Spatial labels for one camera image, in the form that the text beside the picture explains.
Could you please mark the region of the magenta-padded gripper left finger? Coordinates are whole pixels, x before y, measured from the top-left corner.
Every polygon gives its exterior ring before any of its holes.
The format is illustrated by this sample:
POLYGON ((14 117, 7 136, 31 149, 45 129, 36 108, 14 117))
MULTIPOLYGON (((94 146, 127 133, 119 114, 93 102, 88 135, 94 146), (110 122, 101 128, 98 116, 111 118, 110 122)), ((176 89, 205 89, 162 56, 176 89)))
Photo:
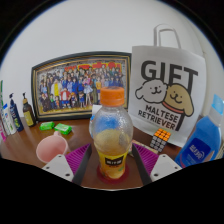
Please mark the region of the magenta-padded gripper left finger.
POLYGON ((43 167, 43 170, 80 185, 91 154, 92 147, 86 144, 67 155, 57 155, 43 167))

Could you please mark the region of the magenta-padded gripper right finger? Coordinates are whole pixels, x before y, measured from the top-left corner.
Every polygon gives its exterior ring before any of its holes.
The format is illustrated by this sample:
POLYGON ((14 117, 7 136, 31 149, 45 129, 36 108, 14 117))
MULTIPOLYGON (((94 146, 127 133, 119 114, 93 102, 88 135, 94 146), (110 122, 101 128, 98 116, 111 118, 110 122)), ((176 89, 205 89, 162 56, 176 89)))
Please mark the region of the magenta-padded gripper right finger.
POLYGON ((132 144, 132 154, 144 185, 181 170, 181 167, 168 155, 157 155, 149 149, 135 143, 132 144))

